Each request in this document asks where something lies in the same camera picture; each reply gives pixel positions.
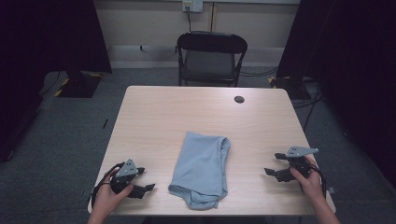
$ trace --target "light blue towel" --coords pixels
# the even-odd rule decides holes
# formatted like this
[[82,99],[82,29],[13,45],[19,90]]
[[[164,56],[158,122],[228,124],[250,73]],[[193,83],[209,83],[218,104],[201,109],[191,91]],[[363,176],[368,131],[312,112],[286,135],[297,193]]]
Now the light blue towel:
[[230,146],[226,137],[187,133],[169,192],[191,209],[218,207],[227,195],[225,162]]

